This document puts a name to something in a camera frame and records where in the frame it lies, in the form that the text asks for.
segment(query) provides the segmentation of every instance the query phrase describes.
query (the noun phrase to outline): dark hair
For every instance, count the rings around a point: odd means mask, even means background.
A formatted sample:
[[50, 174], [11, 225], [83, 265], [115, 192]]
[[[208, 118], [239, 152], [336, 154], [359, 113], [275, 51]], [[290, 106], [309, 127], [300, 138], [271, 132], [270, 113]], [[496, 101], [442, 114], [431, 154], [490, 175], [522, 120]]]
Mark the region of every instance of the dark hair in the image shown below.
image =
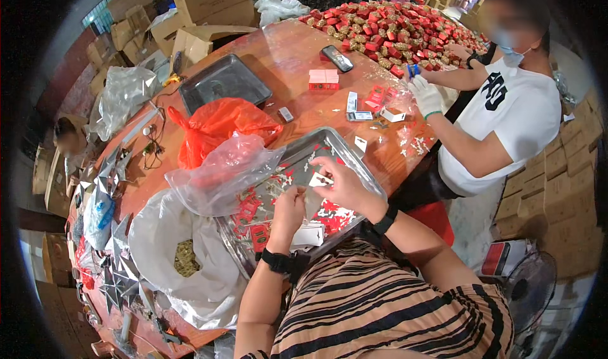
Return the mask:
[[70, 119], [60, 118], [53, 127], [53, 140], [58, 142], [63, 136], [75, 133], [76, 127], [74, 127]]

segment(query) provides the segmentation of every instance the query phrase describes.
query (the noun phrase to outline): pile of red boxes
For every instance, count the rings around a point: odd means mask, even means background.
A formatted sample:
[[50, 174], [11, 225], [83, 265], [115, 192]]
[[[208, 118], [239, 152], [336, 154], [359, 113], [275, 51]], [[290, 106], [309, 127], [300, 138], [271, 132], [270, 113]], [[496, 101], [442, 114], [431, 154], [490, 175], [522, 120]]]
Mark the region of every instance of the pile of red boxes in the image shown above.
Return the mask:
[[427, 70], [462, 66], [459, 57], [445, 53], [446, 44], [486, 50], [483, 35], [475, 36], [437, 9], [414, 3], [345, 3], [325, 12], [314, 9], [299, 20], [342, 40], [343, 51], [359, 51], [398, 78], [407, 64]]

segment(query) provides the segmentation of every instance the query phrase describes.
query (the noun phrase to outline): woman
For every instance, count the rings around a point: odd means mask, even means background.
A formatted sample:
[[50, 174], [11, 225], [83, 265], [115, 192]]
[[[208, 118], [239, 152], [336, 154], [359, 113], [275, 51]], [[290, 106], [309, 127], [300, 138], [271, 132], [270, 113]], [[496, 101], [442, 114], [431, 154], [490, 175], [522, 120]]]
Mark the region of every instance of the woman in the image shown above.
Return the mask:
[[[311, 164], [334, 180], [315, 191], [368, 218], [426, 282], [352, 239], [301, 276], [276, 330], [283, 275], [262, 259], [241, 302], [235, 358], [508, 357], [513, 323], [496, 286], [482, 284], [437, 234], [389, 208], [351, 169], [329, 157]], [[292, 187], [278, 198], [270, 254], [289, 254], [305, 210], [300, 194]]]

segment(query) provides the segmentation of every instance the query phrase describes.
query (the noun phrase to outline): smartphone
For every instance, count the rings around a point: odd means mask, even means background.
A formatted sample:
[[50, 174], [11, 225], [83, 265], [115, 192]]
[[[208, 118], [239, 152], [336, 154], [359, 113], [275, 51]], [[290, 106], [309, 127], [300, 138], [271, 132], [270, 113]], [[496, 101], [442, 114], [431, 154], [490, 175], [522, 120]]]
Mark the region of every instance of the smartphone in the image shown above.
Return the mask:
[[342, 73], [353, 68], [353, 63], [336, 49], [334, 45], [328, 45], [321, 49], [321, 52], [334, 63]]

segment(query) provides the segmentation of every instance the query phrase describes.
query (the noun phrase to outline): hand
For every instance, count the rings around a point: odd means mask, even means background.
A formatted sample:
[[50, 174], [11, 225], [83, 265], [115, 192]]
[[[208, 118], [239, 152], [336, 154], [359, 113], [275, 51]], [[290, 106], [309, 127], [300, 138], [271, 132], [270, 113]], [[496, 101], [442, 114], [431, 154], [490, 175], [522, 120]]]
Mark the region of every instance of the hand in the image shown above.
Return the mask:
[[418, 103], [418, 110], [426, 118], [433, 114], [441, 112], [444, 100], [439, 90], [432, 84], [426, 81], [421, 75], [417, 75], [407, 84], [408, 89], [414, 94]]
[[473, 54], [473, 49], [466, 48], [462, 45], [447, 44], [446, 47], [447, 47], [448, 53], [452, 53], [452, 54], [460, 57], [460, 59], [467, 59], [468, 57], [470, 57]]
[[285, 238], [289, 243], [304, 220], [304, 186], [292, 186], [274, 204], [271, 237]]
[[319, 196], [341, 207], [363, 214], [372, 223], [377, 223], [382, 219], [388, 205], [380, 196], [363, 186], [354, 170], [338, 164], [331, 157], [317, 157], [310, 164], [322, 165], [319, 172], [334, 181], [331, 188], [329, 186], [315, 187], [314, 191]]

